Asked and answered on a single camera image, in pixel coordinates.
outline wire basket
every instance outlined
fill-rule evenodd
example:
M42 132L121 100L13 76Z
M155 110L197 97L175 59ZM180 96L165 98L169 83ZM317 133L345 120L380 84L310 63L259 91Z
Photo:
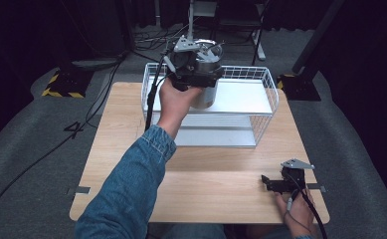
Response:
M279 105L279 95L268 68L222 66L215 103L208 109L191 108L177 134L179 146L255 147L258 145ZM145 67L142 86L142 110L146 118L147 94L158 64ZM158 79L167 75L162 65ZM160 117L157 95L152 124Z

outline denim jacket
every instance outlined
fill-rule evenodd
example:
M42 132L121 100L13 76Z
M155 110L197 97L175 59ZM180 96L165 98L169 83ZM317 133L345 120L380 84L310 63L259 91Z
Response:
M165 130L152 125L127 150L87 206L76 224L76 238L145 238L165 163L175 149Z

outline black cable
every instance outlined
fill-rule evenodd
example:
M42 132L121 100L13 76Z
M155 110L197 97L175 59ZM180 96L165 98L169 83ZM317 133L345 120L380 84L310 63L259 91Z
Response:
M67 8L66 4L63 2L63 0L60 0L61 4L63 5L64 9L66 10L66 13L67 15L70 17L70 19L72 20L72 23L73 25L76 27L76 30L78 30L79 32L79 35L81 36L82 40L84 40L84 42L91 48L91 50L93 50L95 53L97 53L98 55L100 56L103 56L103 57L120 57L121 55L124 55L124 52L126 52L125 50L123 52L121 52L120 54L118 55L106 55L106 54L103 54L102 52L98 51L96 48L94 48L94 46L92 46L92 44L88 41L88 39L85 37L85 35L82 33L81 29L79 28L78 24L76 23L76 20L75 18L72 16L72 14L70 13L70 10L69 8Z
M159 73L161 72L162 64L164 62L164 57L166 54L162 54L161 60L159 61L158 67L156 69L155 78L153 79L152 86L150 88L150 92L147 95L147 114L146 114L146 123L144 126L144 130L147 131L150 128L152 121L152 113L153 113L153 103L155 102L156 92L158 90L158 85L156 84L158 81Z
M110 74L110 79L112 80L114 75L115 75L115 72L116 70L118 69L119 65L121 64L122 60L119 61L119 63L112 69L111 71L111 74ZM47 156L49 156L51 153L53 153L55 150L57 150L59 147L61 147L64 143L66 143L70 138L74 137L74 135L76 135L79 131L81 131L84 126L89 123L89 121L94 117L94 115L97 113L97 111L99 110L100 106L104 103L105 101L105 97L102 99L102 102L100 103L99 107L95 110L95 112L88 118L86 119L86 121L82 124L81 127L79 127L78 129L76 129L72 134L70 134L69 136L67 136L64 140L62 140L60 143L58 143L55 147L53 147L51 150L49 150L46 154L44 154L43 156L41 156L40 158L38 158L35 162L33 162L32 164L30 164L28 167L26 167L22 172L20 172L13 180L11 180L6 187L3 188L3 190L0 192L0 199L1 197L4 195L4 193L6 193L6 191L17 181L19 180L26 172L28 172L32 167L34 167L36 164L38 164L40 161L42 161L43 159L45 159Z
M295 179L289 173L285 172L285 174L294 182L294 184L297 187L298 191L301 193L302 198L307 203L308 208L310 208L311 212L314 215L314 218L316 218L317 224L319 225L320 232L322 234L322 238L326 239L327 238L326 231L324 229L322 220L320 219L320 216L319 216L319 214L316 211L316 208L314 208L313 203L311 203L311 201L308 199L307 194L302 191L301 187L298 185L298 183L295 181Z
M147 57L147 56L144 56L144 55L142 55L142 54L140 54L140 53L137 53L137 52L135 52L135 51L133 51L133 50L131 50L131 52L132 52L134 55L137 55L137 56L139 56L139 57L141 57L141 58L148 59L148 60L153 61L153 62L155 62L155 63L159 63L159 61L157 61L157 60L155 60L155 59L153 59L153 58L149 58L149 57Z
M100 91L100 94L99 96L97 97L97 99L94 101L94 103L91 105L91 107L89 108L86 116L85 116L85 121L88 125L92 126L92 127L97 127L93 124L90 123L90 120L88 119L88 115L89 113L91 112L91 110L94 108L94 105L97 103L97 101L100 99L100 97L102 96L103 92L105 92L105 89L106 89L106 92L105 92L105 95L103 96L102 98L102 101L100 102L99 106L97 107L97 110L93 113L96 114L98 109L100 109L100 107L103 105L105 99L106 99L106 96L109 94L109 91L110 91L110 87L111 87L111 83L112 83L112 79L113 79L113 75L115 74L116 72L116 69L119 67L120 63L118 65L116 65L112 70L111 72L109 73L109 78L108 78L108 82L106 83L105 87Z

